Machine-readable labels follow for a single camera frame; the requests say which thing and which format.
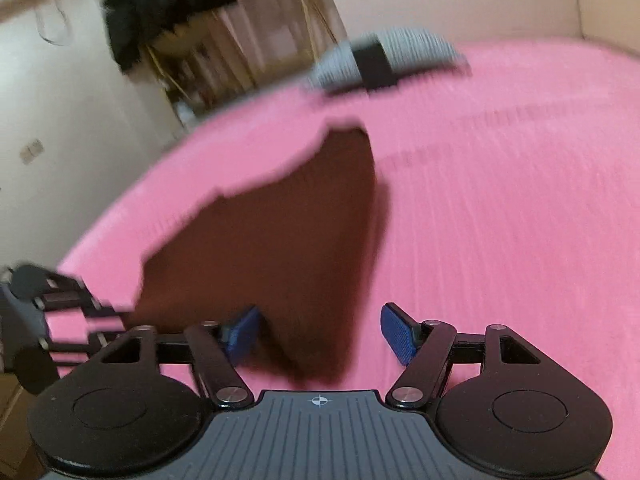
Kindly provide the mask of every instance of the wall outlet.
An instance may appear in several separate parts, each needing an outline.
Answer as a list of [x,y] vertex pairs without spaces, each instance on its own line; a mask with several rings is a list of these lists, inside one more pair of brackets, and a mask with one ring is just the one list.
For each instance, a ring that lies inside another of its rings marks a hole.
[[30,164],[43,151],[42,142],[39,139],[35,139],[20,150],[20,160],[23,164]]

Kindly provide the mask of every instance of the pink surface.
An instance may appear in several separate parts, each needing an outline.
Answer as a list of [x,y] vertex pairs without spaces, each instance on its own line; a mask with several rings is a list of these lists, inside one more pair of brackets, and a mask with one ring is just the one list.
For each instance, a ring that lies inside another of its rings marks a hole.
[[[505,323],[605,399],[615,427],[600,471],[634,478],[640,63],[579,43],[463,51],[472,76],[437,73],[332,100],[287,88],[207,123],[103,215],[61,270],[103,300],[133,304],[145,255],[199,206],[281,172],[328,122],[358,119],[389,215],[341,387],[386,392],[400,373],[380,335],[386,301],[460,332]],[[83,337],[83,323],[50,320],[63,339]],[[256,392],[288,386],[245,379]]]

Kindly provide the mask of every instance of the crosshair symbol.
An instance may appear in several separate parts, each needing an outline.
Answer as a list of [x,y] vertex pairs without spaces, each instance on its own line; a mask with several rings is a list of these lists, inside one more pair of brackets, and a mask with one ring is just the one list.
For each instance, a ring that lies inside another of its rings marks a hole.
[[314,397],[313,399],[311,399],[309,402],[312,402],[318,408],[321,408],[326,403],[331,402],[331,401],[329,399],[327,399],[326,397],[323,397],[322,395],[318,395],[317,397]]

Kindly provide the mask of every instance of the gray ribbed plate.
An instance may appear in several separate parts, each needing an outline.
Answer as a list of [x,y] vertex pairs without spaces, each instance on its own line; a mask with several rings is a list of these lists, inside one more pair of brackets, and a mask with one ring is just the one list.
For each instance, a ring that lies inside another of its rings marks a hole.
[[[63,476],[49,473],[47,480]],[[188,452],[145,480],[489,480],[453,456],[417,413],[373,391],[265,392],[221,413]],[[585,473],[574,480],[595,480]]]

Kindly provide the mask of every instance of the hanging cord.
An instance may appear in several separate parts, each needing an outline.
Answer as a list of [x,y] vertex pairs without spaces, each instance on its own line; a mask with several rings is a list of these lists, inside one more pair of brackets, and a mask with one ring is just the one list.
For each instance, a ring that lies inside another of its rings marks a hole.
[[[56,10],[58,11],[60,17],[62,18],[62,23],[65,26],[65,35],[66,35],[66,40],[69,39],[70,37],[70,25],[69,25],[69,18],[66,16],[65,11],[62,10],[62,5],[60,4],[60,0],[53,0],[55,6],[56,6]],[[68,43],[60,43],[54,40],[50,40],[49,38],[46,37],[46,31],[45,31],[45,25],[44,25],[44,20],[42,19],[42,14],[40,13],[40,9],[38,8],[38,6],[35,6],[33,8],[33,12],[36,15],[36,27],[38,29],[38,35],[47,43],[49,43],[50,45],[54,45],[54,46],[68,46]]]

